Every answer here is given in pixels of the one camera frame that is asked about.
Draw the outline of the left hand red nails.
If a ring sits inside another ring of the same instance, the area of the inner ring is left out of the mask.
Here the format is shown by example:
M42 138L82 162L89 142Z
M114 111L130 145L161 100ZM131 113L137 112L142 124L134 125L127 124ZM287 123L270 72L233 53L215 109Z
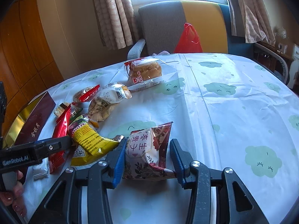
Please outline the left hand red nails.
M27 209L22 196L24 193L24 187L20 182L20 180L23 178L23 173L17 170L16 176L17 182L13 187L13 190L1 192L1 200L5 206L12 205L12 208L18 215L25 217L27 214Z

